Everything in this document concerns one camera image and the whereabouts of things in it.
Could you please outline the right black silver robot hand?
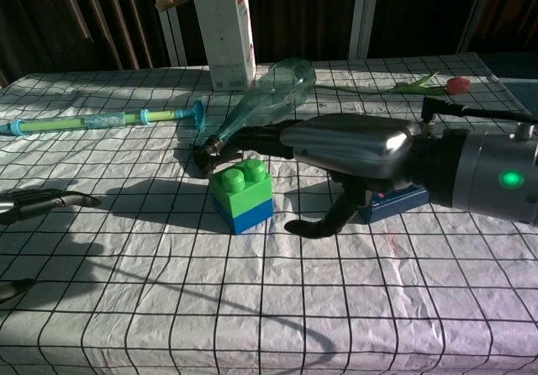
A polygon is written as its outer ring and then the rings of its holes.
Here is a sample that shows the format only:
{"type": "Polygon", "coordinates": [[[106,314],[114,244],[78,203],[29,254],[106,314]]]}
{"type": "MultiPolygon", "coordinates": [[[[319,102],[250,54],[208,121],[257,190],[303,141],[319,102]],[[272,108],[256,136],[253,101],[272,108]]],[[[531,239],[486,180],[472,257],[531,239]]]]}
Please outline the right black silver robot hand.
{"type": "Polygon", "coordinates": [[[338,234],[374,193],[410,185],[405,170],[414,136],[414,126],[405,119],[323,114],[241,128],[220,152],[230,156],[255,151],[326,170],[343,188],[330,210],[319,221],[295,219],[285,224],[294,235],[318,239],[338,234]]]}

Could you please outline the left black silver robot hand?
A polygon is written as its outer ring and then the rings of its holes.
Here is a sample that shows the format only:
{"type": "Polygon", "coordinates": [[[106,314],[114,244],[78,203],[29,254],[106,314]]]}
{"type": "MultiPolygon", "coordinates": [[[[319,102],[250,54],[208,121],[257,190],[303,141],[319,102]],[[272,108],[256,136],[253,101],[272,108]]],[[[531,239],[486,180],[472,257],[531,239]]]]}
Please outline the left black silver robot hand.
{"type": "Polygon", "coordinates": [[[84,256],[101,251],[94,233],[72,225],[101,200],[61,189],[25,189],[1,195],[1,311],[40,309],[95,286],[84,256]]]}

